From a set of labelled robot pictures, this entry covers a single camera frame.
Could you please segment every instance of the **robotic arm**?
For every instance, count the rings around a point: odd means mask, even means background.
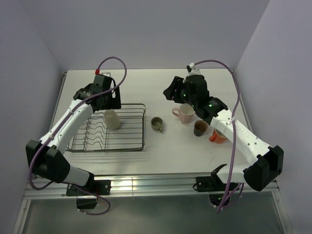
[[[49,179],[56,183],[72,183],[83,186],[85,190],[91,191],[94,186],[94,175],[90,172],[71,166],[64,158],[65,149],[77,132],[79,127],[91,116],[91,114],[98,110],[120,109],[120,91],[119,87],[115,89],[115,97],[113,93],[100,95],[84,104],[80,105],[75,111],[74,107],[82,100],[90,96],[102,93],[111,88],[112,83],[116,86],[115,80],[111,77],[96,74],[94,82],[88,84],[74,95],[74,100],[71,102],[66,113],[56,123],[56,125],[44,135],[38,142],[29,141],[26,145],[26,154],[28,164],[30,166],[36,152],[46,142],[51,134],[58,128],[58,133],[52,140],[41,150],[37,160],[35,161],[32,173]],[[67,118],[68,114],[72,113],[64,124],[62,122]]]
[[[186,78],[175,77],[163,94],[167,100],[188,103],[195,113],[209,125],[218,129],[233,142],[233,126],[236,126],[236,146],[248,161],[246,165],[234,166],[231,185],[247,183],[256,191],[263,190],[282,172],[284,152],[279,146],[271,147],[256,137],[241,122],[232,119],[232,112],[218,98],[210,96],[207,82],[200,70],[190,64]],[[223,191],[229,175],[229,165],[216,168],[207,181],[206,190]]]

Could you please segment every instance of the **cable clip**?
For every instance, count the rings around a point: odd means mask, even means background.
[[[232,118],[231,118],[231,120],[230,120],[230,122],[228,122],[228,124],[227,125],[229,125],[229,124],[231,124],[233,121],[235,121],[236,120],[236,117],[235,116],[233,116]]]

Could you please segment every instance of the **rack wire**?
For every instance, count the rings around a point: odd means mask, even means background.
[[[145,145],[145,111],[141,103],[126,103],[115,110],[120,128],[110,130],[105,111],[92,114],[69,142],[70,152],[142,151]]]

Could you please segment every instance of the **cup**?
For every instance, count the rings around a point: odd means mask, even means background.
[[[213,141],[217,144],[222,144],[227,140],[226,136],[224,136],[219,130],[214,129],[213,135],[209,138],[209,141]]]
[[[194,134],[201,137],[208,129],[208,124],[203,120],[197,120],[194,124]]]
[[[163,121],[160,117],[154,117],[151,120],[151,126],[155,131],[160,131],[161,133],[164,131],[162,127]]]
[[[180,106],[180,108],[173,108],[172,114],[177,116],[181,123],[190,123],[195,114],[195,111],[192,106],[184,103]]]
[[[115,130],[120,127],[120,120],[114,110],[107,110],[104,112],[104,121],[106,127],[110,130]]]

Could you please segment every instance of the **gray floor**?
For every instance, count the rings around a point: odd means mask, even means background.
[[[111,198],[102,216],[77,213],[76,200],[32,201],[24,234],[280,234],[272,194],[244,194],[216,215],[207,195]]]

